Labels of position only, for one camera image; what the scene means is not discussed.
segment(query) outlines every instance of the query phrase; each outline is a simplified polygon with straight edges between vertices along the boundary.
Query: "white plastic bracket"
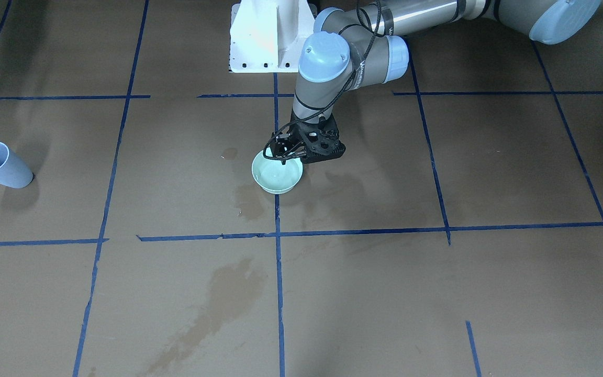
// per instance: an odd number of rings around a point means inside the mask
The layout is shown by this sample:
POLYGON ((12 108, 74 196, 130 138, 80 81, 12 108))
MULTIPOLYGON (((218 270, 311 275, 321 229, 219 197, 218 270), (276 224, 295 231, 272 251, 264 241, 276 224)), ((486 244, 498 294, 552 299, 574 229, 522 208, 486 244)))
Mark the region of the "white plastic bracket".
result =
POLYGON ((306 0, 241 0, 232 6, 232 72, 297 72, 315 19, 306 0))

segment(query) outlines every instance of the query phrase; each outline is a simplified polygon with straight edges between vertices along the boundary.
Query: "brown stain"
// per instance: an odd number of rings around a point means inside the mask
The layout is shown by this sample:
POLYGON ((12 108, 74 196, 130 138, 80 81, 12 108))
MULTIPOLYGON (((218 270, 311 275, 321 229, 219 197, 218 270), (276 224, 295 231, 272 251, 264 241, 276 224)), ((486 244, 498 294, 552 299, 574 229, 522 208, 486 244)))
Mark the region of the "brown stain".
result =
POLYGON ((251 310, 262 295, 265 281, 265 274, 251 268, 251 262, 244 259, 237 265, 226 265, 213 272, 208 284, 208 305, 199 311, 189 329, 179 330, 172 336, 155 362, 139 376, 166 374, 170 367, 180 369, 181 362, 192 356, 201 341, 251 310))
POLYGON ((264 215, 264 207, 260 201, 262 189, 258 184, 244 184, 234 191, 235 207, 239 209, 239 217, 246 220, 259 219, 264 215))
POLYGON ((239 153, 239 151, 236 148, 227 148, 222 152, 220 157, 224 160, 231 161, 237 157, 237 153, 239 153))

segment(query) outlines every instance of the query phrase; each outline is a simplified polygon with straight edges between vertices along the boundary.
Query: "light green bowl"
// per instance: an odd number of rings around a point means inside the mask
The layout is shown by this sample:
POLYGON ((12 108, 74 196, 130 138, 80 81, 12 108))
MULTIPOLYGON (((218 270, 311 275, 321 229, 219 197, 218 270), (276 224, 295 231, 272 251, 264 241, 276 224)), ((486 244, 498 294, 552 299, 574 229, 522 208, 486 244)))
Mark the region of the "light green bowl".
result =
MULTIPOLYGON (((266 155, 271 156, 271 149, 266 149, 266 155)), ((271 194, 284 194, 302 178, 304 165, 299 158, 287 160, 285 165, 280 161, 268 160, 262 156, 262 151, 253 159, 253 178, 260 187, 271 194)))

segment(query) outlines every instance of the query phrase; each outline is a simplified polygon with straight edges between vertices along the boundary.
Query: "light blue cap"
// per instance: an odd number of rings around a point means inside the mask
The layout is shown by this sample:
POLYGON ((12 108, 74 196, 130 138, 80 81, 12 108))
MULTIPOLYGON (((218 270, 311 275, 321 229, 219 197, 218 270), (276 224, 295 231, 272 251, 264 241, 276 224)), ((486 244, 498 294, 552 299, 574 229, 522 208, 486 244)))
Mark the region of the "light blue cap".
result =
POLYGON ((318 33, 322 31, 322 26, 325 24, 325 21, 327 21, 327 17, 330 17, 330 14, 332 14, 332 12, 336 12, 337 10, 341 9, 329 7, 327 9, 323 9, 322 12, 318 13, 318 15, 316 16, 316 22, 313 24, 313 32, 318 33))
POLYGON ((539 17, 529 39, 555 45, 576 34, 595 14, 601 0, 557 0, 539 17))
POLYGON ((348 66, 350 47, 342 36, 321 31, 306 38, 299 58, 299 74, 312 83, 337 78, 348 66))
POLYGON ((390 50, 387 75, 385 81, 392 81, 404 76, 404 73, 409 68, 409 46, 406 45, 401 37, 385 36, 388 41, 388 50, 390 50))

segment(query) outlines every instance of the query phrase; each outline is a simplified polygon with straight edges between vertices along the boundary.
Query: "water stain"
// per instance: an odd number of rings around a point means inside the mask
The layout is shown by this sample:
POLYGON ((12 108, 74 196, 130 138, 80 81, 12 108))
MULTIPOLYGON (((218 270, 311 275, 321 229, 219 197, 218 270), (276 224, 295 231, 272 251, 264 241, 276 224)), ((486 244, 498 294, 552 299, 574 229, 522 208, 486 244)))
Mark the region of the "water stain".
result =
POLYGON ((237 157, 237 153, 239 151, 236 148, 227 148, 224 150, 224 152, 220 155, 221 158, 225 159, 225 160, 234 160, 237 157))
POLYGON ((213 272, 208 284, 208 304, 199 311, 194 323, 179 330, 148 369, 139 374, 167 374, 179 370, 181 362, 191 357, 201 341, 220 331, 223 325, 248 313, 263 293, 265 274, 251 268, 251 259, 226 265, 213 272))
POLYGON ((259 219, 264 215, 264 207, 260 201, 262 189, 258 184, 244 184, 234 191, 234 205, 239 208, 239 217, 246 220, 259 219))

